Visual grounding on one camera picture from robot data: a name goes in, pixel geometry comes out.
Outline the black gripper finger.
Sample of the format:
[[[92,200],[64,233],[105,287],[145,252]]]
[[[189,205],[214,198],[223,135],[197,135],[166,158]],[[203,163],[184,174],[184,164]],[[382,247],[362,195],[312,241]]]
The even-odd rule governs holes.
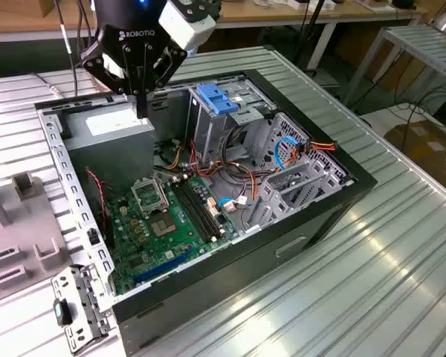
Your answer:
[[[142,117],[148,113],[147,97],[156,89],[164,87],[182,62],[187,58],[187,52],[176,43],[168,43],[161,54],[146,47],[146,62],[142,88]]]
[[[104,50],[94,42],[80,58],[84,69],[115,94],[126,96],[137,118],[143,117],[143,70],[129,63],[124,52],[123,78],[113,74],[104,66]]]

